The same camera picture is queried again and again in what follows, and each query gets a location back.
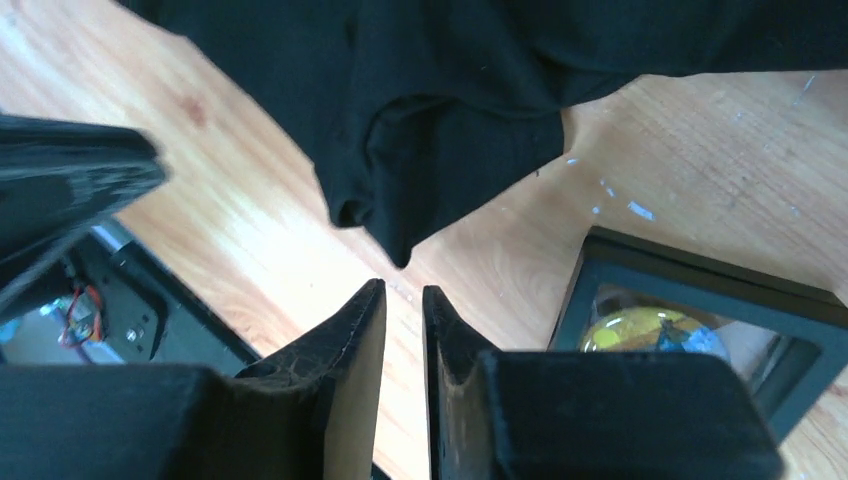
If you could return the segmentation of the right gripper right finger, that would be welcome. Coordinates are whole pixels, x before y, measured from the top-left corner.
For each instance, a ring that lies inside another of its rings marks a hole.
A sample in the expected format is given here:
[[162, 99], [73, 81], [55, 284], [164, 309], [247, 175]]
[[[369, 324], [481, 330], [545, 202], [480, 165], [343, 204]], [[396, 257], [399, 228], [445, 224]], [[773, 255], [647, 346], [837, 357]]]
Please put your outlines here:
[[422, 295], [434, 479], [778, 479], [730, 366], [697, 353], [503, 351]]

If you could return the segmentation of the black printed t-shirt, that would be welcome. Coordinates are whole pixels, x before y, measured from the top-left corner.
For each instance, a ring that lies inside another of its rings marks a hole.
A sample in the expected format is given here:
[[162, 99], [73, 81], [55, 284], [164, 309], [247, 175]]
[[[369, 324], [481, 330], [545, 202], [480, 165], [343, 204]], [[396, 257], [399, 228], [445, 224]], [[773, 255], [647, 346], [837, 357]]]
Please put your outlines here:
[[561, 111], [642, 75], [843, 69], [843, 1], [130, 1], [311, 160], [398, 267], [560, 156]]

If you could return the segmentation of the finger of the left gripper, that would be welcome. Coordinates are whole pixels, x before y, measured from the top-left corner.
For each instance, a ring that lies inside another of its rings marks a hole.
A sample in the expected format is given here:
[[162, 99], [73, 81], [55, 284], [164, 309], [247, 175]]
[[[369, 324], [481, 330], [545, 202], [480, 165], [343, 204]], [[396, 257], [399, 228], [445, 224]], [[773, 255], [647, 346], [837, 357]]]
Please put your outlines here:
[[49, 270], [93, 226], [166, 178], [138, 131], [2, 115], [2, 317], [58, 296]]

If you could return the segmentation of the round blue yellow brooch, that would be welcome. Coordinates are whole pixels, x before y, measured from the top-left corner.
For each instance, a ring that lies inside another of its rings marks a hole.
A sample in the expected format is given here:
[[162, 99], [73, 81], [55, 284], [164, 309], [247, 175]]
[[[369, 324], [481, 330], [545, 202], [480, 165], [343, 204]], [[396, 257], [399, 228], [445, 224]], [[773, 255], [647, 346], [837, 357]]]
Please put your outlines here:
[[730, 360], [724, 342], [704, 321], [657, 306], [627, 307], [602, 316], [583, 335], [578, 350], [704, 353]]

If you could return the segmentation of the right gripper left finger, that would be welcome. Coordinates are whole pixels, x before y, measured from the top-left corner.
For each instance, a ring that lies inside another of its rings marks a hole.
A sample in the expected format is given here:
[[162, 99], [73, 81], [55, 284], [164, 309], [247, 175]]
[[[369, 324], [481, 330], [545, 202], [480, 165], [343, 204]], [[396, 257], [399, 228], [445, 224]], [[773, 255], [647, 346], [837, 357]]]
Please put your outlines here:
[[368, 479], [386, 286], [227, 377], [189, 364], [5, 366], [5, 479]]

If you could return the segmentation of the black square frame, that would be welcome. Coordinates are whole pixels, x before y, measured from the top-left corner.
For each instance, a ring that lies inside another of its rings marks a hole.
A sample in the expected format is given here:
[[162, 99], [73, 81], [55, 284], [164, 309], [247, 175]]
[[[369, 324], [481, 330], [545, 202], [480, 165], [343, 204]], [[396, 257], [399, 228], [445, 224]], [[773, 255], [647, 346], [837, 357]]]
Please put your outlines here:
[[548, 347], [587, 350], [593, 326], [656, 307], [712, 330], [778, 439], [847, 365], [847, 307], [833, 293], [621, 232], [592, 227]]

